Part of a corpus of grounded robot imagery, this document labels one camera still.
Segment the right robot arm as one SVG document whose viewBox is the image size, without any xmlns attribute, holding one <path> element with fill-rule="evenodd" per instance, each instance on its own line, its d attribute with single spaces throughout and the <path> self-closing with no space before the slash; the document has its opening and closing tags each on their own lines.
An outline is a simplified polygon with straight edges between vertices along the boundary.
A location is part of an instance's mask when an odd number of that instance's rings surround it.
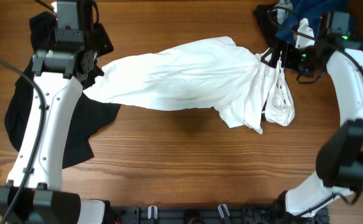
<svg viewBox="0 0 363 224">
<path fill-rule="evenodd" d="M 336 91 L 340 128 L 319 150 L 315 171 L 299 186 L 284 191 L 271 207 L 274 222 L 313 220 L 327 205 L 342 199 L 355 204 L 363 193 L 363 40 L 351 27 L 347 12 L 329 11 L 313 32 L 304 17 L 286 26 L 277 21 L 276 9 L 269 21 L 294 35 L 295 41 L 276 41 L 262 57 L 274 67 L 282 66 L 315 83 L 316 71 L 331 77 Z"/>
</svg>

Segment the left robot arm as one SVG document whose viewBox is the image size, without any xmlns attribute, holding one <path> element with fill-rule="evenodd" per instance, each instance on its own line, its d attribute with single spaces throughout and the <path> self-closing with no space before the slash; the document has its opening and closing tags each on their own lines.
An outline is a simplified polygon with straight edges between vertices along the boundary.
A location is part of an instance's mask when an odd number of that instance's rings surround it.
<svg viewBox="0 0 363 224">
<path fill-rule="evenodd" d="M 110 206 L 62 190 L 68 130 L 95 59 L 112 51 L 97 36 L 94 1 L 58 1 L 56 23 L 33 55 L 31 111 L 19 155 L 0 186 L 3 223 L 105 223 Z"/>
</svg>

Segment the white polo shirt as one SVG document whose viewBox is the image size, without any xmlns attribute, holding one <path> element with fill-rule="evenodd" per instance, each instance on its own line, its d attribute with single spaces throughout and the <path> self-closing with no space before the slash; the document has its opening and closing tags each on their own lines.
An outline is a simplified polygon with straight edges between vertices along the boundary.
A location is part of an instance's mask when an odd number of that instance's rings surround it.
<svg viewBox="0 0 363 224">
<path fill-rule="evenodd" d="M 114 60 L 84 93 L 101 103 L 152 110 L 213 108 L 228 127 L 260 133 L 263 119 L 287 126 L 295 117 L 284 68 L 263 63 L 268 57 L 227 36 L 198 40 Z"/>
</svg>

